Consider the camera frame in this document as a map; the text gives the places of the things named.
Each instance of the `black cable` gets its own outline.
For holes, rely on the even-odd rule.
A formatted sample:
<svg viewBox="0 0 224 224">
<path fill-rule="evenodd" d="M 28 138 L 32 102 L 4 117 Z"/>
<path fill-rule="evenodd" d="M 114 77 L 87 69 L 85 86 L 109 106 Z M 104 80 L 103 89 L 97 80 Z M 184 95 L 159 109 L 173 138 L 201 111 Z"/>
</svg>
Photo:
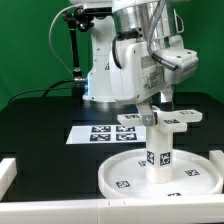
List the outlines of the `black cable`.
<svg viewBox="0 0 224 224">
<path fill-rule="evenodd" d="M 122 66 L 121 66 L 121 64 L 119 62 L 119 59 L 118 59 L 118 56 L 117 56 L 117 48 L 116 48 L 117 40 L 120 40 L 120 41 L 121 40 L 126 40 L 126 39 L 128 40 L 128 39 L 131 39 L 131 38 L 137 38 L 138 36 L 139 36 L 139 33 L 137 32 L 137 30 L 132 29 L 132 30 L 129 30 L 129 31 L 117 33 L 117 35 L 113 39 L 113 41 L 112 41 L 112 56 L 113 56 L 115 65 L 119 69 L 122 69 Z"/>
<path fill-rule="evenodd" d="M 10 103 L 12 103 L 12 101 L 17 98 L 18 96 L 24 95 L 24 94 L 28 94 L 28 93 L 35 93 L 35 92 L 43 92 L 43 91 L 47 91 L 47 90 L 52 90 L 52 91 L 56 91 L 56 90 L 65 90 L 65 89 L 72 89 L 74 86 L 72 87 L 63 87 L 63 88 L 51 88 L 51 89 L 35 89 L 35 90 L 28 90 L 28 91 L 24 91 L 21 93 L 16 94 L 15 96 L 13 96 L 11 99 L 9 99 L 8 101 L 8 105 Z"/>
<path fill-rule="evenodd" d="M 112 41 L 112 56 L 113 56 L 115 65 L 116 65 L 119 69 L 122 69 L 121 64 L 120 64 L 120 62 L 119 62 L 119 59 L 118 59 L 118 57 L 117 57 L 117 48 L 116 48 L 116 43 L 117 43 L 117 40 L 120 38 L 120 35 L 121 35 L 121 34 L 118 33 L 118 34 L 114 37 L 114 39 L 113 39 L 113 41 Z"/>
<path fill-rule="evenodd" d="M 69 83 L 69 82 L 74 82 L 74 79 L 62 80 L 62 81 L 54 83 L 44 92 L 42 97 L 46 97 L 47 94 L 52 90 L 52 88 L 55 88 L 56 86 L 59 86 L 59 85 L 65 84 L 65 83 Z"/>
</svg>

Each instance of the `black and white pattern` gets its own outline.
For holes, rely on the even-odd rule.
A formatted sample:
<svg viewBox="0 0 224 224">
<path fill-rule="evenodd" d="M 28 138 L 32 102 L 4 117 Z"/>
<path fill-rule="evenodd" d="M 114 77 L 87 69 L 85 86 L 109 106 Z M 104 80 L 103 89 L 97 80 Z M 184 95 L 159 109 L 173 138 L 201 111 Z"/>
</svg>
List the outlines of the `black and white pattern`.
<svg viewBox="0 0 224 224">
<path fill-rule="evenodd" d="M 135 132 L 135 127 L 126 128 L 124 126 L 116 126 L 116 132 Z"/>
<path fill-rule="evenodd" d="M 136 119 L 136 118 L 140 118 L 138 115 L 135 115 L 135 114 L 133 114 L 133 115 L 125 115 L 125 117 L 126 117 L 127 119 Z"/>
<path fill-rule="evenodd" d="M 172 119 L 172 120 L 164 120 L 164 122 L 166 122 L 167 124 L 178 124 L 180 123 L 178 120 L 176 119 Z"/>
<path fill-rule="evenodd" d="M 187 171 L 185 171 L 185 173 L 190 177 L 200 175 L 200 173 L 197 170 L 187 170 Z"/>
<path fill-rule="evenodd" d="M 141 167 L 144 167 L 144 166 L 146 166 L 146 161 L 138 161 L 138 164 L 139 164 Z"/>
<path fill-rule="evenodd" d="M 104 133 L 111 132 L 110 126 L 94 126 L 92 127 L 92 133 Z"/>
<path fill-rule="evenodd" d="M 90 142 L 107 142 L 107 141 L 110 141 L 110 135 L 109 134 L 90 135 Z"/>
<path fill-rule="evenodd" d="M 182 196 L 182 194 L 181 193 L 171 193 L 171 194 L 168 194 L 167 195 L 168 197 L 176 197 L 176 196 Z"/>
<path fill-rule="evenodd" d="M 171 163 L 171 153 L 163 153 L 160 155 L 160 166 L 166 166 Z"/>
<path fill-rule="evenodd" d="M 183 111 L 179 111 L 180 114 L 183 114 L 183 115 L 188 115 L 188 114 L 194 114 L 192 111 L 190 110 L 183 110 Z"/>
<path fill-rule="evenodd" d="M 147 151 L 147 161 L 151 164 L 151 165 L 155 165 L 155 155 L 154 153 Z"/>
<path fill-rule="evenodd" d="M 127 188 L 127 187 L 131 187 L 130 183 L 128 181 L 119 181 L 116 182 L 116 185 L 118 188 Z"/>
<path fill-rule="evenodd" d="M 135 133 L 116 134 L 117 141 L 136 141 L 137 135 Z"/>
</svg>

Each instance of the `white plastic part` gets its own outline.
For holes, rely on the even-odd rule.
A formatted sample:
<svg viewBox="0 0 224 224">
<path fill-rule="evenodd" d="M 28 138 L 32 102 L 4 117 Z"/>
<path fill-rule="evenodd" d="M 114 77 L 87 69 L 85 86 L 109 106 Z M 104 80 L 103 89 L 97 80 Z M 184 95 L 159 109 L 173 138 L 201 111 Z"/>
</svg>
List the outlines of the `white plastic part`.
<svg viewBox="0 0 224 224">
<path fill-rule="evenodd" d="M 146 42 L 135 40 L 117 42 L 117 68 L 110 54 L 110 76 L 114 98 L 122 104 L 136 104 L 148 99 L 169 85 L 163 78 L 162 66 L 147 52 Z"/>
<path fill-rule="evenodd" d="M 135 5 L 141 5 L 150 2 L 159 2 L 159 0 L 129 0 L 129 1 L 120 1 L 113 0 L 112 1 L 112 12 L 116 12 L 121 9 L 125 9 Z"/>
<path fill-rule="evenodd" d="M 115 102 L 109 67 L 111 42 L 115 36 L 113 19 L 110 16 L 104 20 L 95 18 L 93 23 L 93 67 L 88 73 L 88 93 L 83 98 L 96 102 Z"/>
<path fill-rule="evenodd" d="M 16 174 L 16 160 L 3 159 L 0 163 L 0 200 L 8 190 Z"/>
<path fill-rule="evenodd" d="M 145 154 L 145 149 L 123 152 L 101 165 L 99 188 L 106 198 L 154 198 L 222 192 L 223 178 L 209 160 L 179 150 L 174 150 L 171 158 L 171 181 L 151 183 L 145 177 Z"/>
<path fill-rule="evenodd" d="M 1 203 L 1 224 L 186 224 L 224 221 L 224 195 Z"/>
<path fill-rule="evenodd" d="M 221 150 L 210 151 L 209 160 L 214 164 L 224 178 L 224 153 Z"/>
</svg>

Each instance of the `white stand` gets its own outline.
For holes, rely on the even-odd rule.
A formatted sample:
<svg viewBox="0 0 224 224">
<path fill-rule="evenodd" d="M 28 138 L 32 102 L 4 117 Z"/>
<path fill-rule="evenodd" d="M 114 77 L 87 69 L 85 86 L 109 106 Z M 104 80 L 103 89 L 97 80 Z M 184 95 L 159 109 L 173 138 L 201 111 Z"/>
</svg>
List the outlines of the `white stand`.
<svg viewBox="0 0 224 224">
<path fill-rule="evenodd" d="M 127 151 L 105 161 L 99 169 L 99 187 L 106 198 L 151 198 L 221 193 L 223 178 L 210 161 L 192 153 L 173 150 L 173 133 L 187 131 L 186 122 L 197 122 L 195 110 L 156 111 L 158 124 L 151 126 L 146 103 L 140 114 L 119 115 L 124 126 L 147 125 L 146 149 Z"/>
</svg>

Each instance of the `sticker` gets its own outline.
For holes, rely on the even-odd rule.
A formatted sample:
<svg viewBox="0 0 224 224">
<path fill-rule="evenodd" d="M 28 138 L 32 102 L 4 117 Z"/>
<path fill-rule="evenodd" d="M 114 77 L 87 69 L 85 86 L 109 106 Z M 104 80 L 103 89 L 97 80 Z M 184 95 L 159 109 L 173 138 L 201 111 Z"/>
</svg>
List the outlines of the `sticker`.
<svg viewBox="0 0 224 224">
<path fill-rule="evenodd" d="M 179 113 L 183 114 L 183 115 L 188 115 L 188 114 L 194 114 L 192 111 L 190 110 L 183 110 L 183 111 L 179 111 Z"/>
<path fill-rule="evenodd" d="M 110 126 L 95 126 L 95 127 L 92 127 L 92 132 L 93 133 L 111 132 L 111 127 Z"/>
<path fill-rule="evenodd" d="M 172 193 L 172 194 L 168 194 L 168 197 L 176 197 L 176 196 L 182 196 L 181 193 Z"/>
<path fill-rule="evenodd" d="M 160 155 L 160 166 L 166 166 L 169 165 L 171 163 L 171 153 L 167 152 L 167 153 L 163 153 Z"/>
<path fill-rule="evenodd" d="M 105 70 L 110 70 L 110 65 L 109 65 L 109 62 L 108 62 L 108 64 L 107 64 L 107 66 L 106 66 Z"/>
<path fill-rule="evenodd" d="M 135 127 L 126 128 L 124 126 L 116 126 L 116 132 L 135 132 Z"/>
<path fill-rule="evenodd" d="M 117 141 L 136 141 L 137 140 L 137 135 L 135 133 L 131 134 L 117 134 L 116 135 L 116 140 Z"/>
<path fill-rule="evenodd" d="M 127 119 L 136 119 L 136 118 L 140 118 L 138 115 L 125 115 L 125 117 Z"/>
<path fill-rule="evenodd" d="M 146 166 L 146 161 L 138 161 L 138 164 L 139 164 L 141 167 L 144 167 L 144 166 Z"/>
<path fill-rule="evenodd" d="M 200 175 L 200 173 L 197 170 L 187 170 L 187 171 L 185 171 L 185 173 L 190 177 Z"/>
<path fill-rule="evenodd" d="M 143 73 L 144 77 L 141 82 L 144 91 L 153 89 L 164 82 L 161 72 L 150 73 L 150 69 L 144 69 Z"/>
<path fill-rule="evenodd" d="M 90 135 L 90 142 L 106 142 L 106 141 L 110 141 L 109 134 Z"/>
<path fill-rule="evenodd" d="M 172 120 L 164 120 L 164 122 L 166 122 L 167 124 L 178 124 L 180 123 L 178 120 L 176 119 L 172 119 Z"/>
<path fill-rule="evenodd" d="M 127 187 L 131 187 L 131 185 L 129 184 L 128 181 L 119 181 L 119 182 L 116 182 L 116 185 L 118 188 L 127 188 Z"/>
<path fill-rule="evenodd" d="M 111 144 L 145 142 L 146 128 L 122 125 L 73 126 L 66 144 Z"/>
<path fill-rule="evenodd" d="M 154 153 L 147 151 L 147 161 L 151 164 L 151 165 L 155 165 L 155 155 Z"/>
</svg>

